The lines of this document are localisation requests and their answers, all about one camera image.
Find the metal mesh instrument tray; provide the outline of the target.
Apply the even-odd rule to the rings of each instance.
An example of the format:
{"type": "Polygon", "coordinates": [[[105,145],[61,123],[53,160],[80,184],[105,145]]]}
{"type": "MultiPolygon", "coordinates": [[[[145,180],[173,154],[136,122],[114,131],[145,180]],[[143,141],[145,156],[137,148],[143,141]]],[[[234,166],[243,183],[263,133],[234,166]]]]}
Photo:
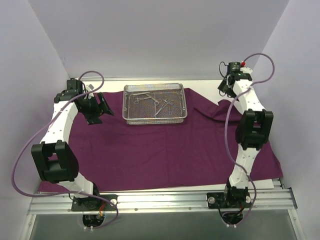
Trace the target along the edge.
{"type": "Polygon", "coordinates": [[[122,117],[128,125],[179,124],[188,116],[184,86],[181,83],[126,85],[123,89],[122,117]],[[150,92],[132,96],[131,94],[150,92]],[[151,96],[134,104],[139,97],[151,96]],[[166,106],[157,116],[156,111],[163,105],[164,99],[173,100],[171,114],[166,106]]]}

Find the purple surgical wrap cloth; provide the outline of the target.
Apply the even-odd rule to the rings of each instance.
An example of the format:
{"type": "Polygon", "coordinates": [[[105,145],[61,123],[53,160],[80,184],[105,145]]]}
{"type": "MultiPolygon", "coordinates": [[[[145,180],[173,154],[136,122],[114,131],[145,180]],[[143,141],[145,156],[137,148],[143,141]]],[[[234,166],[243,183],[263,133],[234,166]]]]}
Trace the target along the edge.
{"type": "Polygon", "coordinates": [[[114,115],[88,125],[78,114],[69,146],[79,171],[101,192],[224,185],[237,156],[235,131],[241,114],[228,100],[213,103],[185,89],[187,117],[180,124],[129,125],[123,93],[106,92],[114,115]]]}

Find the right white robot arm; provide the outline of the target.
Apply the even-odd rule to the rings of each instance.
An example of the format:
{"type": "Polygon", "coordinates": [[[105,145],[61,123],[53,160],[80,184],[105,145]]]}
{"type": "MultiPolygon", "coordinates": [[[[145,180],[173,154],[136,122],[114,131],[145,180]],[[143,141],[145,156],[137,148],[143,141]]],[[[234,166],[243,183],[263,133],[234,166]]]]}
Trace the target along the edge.
{"type": "Polygon", "coordinates": [[[222,92],[230,93],[243,111],[235,131],[238,153],[233,160],[234,169],[228,178],[226,191],[222,193],[223,203],[230,207],[249,198],[250,173],[258,153],[268,142],[274,119],[273,113],[261,104],[252,84],[249,73],[233,72],[218,87],[222,92]]]}

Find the steel surgical scissors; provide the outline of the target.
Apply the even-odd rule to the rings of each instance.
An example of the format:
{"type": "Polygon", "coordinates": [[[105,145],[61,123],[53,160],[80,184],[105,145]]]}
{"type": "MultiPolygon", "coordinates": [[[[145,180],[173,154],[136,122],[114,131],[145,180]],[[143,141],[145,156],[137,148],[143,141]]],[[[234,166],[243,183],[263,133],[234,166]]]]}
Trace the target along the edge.
{"type": "Polygon", "coordinates": [[[155,98],[153,98],[152,96],[147,96],[147,97],[137,97],[134,101],[133,101],[133,103],[134,104],[138,104],[139,102],[141,102],[141,101],[144,101],[144,100],[148,100],[148,99],[152,99],[152,100],[154,100],[154,101],[157,101],[155,98]]]}

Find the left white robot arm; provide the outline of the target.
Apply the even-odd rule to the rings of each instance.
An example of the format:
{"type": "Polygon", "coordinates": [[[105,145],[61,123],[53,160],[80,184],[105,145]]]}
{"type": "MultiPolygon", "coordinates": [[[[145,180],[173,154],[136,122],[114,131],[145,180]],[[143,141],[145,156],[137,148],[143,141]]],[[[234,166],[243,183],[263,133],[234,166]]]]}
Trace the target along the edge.
{"type": "Polygon", "coordinates": [[[73,122],[83,114],[88,125],[102,124],[104,114],[114,115],[103,94],[81,93],[67,96],[59,93],[54,100],[52,119],[47,132],[38,144],[31,147],[39,177],[42,181],[64,187],[90,210],[100,206],[101,197],[96,185],[79,172],[79,163],[69,146],[73,122]]]}

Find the steel forceps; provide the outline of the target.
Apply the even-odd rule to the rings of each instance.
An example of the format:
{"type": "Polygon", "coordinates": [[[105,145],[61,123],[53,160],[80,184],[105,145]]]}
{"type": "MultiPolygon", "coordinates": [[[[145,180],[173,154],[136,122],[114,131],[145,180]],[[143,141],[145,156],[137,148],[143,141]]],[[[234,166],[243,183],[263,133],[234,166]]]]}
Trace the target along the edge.
{"type": "Polygon", "coordinates": [[[168,111],[169,111],[169,114],[171,115],[172,114],[172,111],[171,111],[171,106],[173,105],[174,101],[171,100],[171,99],[163,99],[164,103],[162,104],[162,106],[155,112],[155,117],[166,107],[168,106],[168,111]]]}

